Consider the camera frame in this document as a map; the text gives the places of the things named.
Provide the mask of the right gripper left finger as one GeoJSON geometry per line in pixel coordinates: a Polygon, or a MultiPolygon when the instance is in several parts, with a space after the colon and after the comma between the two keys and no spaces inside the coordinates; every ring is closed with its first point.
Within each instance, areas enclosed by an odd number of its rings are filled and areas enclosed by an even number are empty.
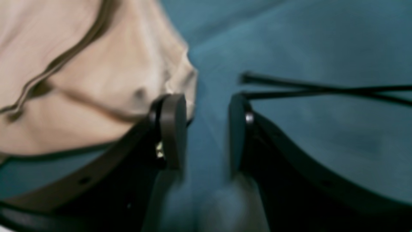
{"type": "Polygon", "coordinates": [[[182,168],[186,143],[185,96],[165,94],[91,163],[1,201],[1,227],[11,232],[139,232],[157,175],[182,168]]]}

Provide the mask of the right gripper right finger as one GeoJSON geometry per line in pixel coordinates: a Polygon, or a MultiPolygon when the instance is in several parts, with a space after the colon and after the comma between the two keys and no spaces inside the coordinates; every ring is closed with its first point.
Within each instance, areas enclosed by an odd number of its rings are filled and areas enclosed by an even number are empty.
{"type": "Polygon", "coordinates": [[[272,232],[411,231],[411,205],[326,168],[240,93],[229,104],[229,138],[233,171],[257,183],[272,232]]]}

